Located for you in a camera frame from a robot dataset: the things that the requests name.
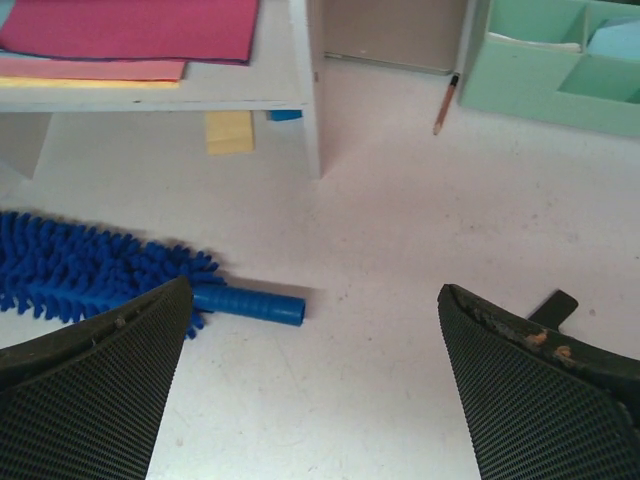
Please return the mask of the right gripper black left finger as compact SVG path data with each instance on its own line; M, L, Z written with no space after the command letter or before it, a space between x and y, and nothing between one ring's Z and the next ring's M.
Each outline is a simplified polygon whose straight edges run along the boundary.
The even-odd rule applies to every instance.
M2 478L145 478L191 312L179 277L2 349Z

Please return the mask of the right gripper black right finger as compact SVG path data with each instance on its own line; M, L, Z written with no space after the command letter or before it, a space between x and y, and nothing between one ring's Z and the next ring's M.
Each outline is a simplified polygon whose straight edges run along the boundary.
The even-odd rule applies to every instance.
M482 478L638 478L637 360L454 284L438 316Z

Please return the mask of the blue microfiber duster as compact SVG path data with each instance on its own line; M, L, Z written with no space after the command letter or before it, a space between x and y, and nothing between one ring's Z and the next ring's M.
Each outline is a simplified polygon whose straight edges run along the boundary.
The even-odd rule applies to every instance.
M77 323L183 277L193 294L185 336L196 337L206 313L302 325L299 297L234 288L213 257L187 247L142 242L85 224L1 214L1 309Z

